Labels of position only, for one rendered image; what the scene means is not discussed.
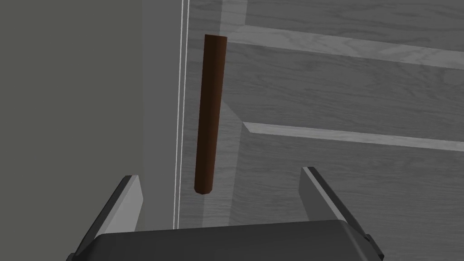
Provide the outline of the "grey wooden panelled door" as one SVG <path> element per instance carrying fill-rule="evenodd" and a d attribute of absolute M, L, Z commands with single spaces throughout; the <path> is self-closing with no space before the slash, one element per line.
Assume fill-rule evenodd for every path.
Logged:
<path fill-rule="evenodd" d="M 464 0 L 185 0 L 178 228 L 311 217 L 314 167 L 385 261 L 464 261 Z M 213 191 L 203 38 L 226 36 Z"/>

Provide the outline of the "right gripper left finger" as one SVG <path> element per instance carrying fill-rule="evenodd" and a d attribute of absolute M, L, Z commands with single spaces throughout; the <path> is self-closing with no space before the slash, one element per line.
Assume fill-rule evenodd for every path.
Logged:
<path fill-rule="evenodd" d="M 71 255 L 71 258 L 80 254 L 101 234 L 134 232 L 142 203 L 143 195 L 139 176 L 124 176 L 86 232 L 76 252 Z"/>

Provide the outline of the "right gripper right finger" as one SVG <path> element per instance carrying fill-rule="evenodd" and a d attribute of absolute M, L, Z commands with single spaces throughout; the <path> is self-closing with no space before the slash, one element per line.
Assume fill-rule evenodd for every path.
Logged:
<path fill-rule="evenodd" d="M 303 167 L 299 195 L 309 221 L 340 220 L 347 225 L 359 255 L 368 261 L 382 261 L 384 254 L 371 235 L 367 234 L 348 208 L 338 198 L 323 176 L 314 167 Z"/>

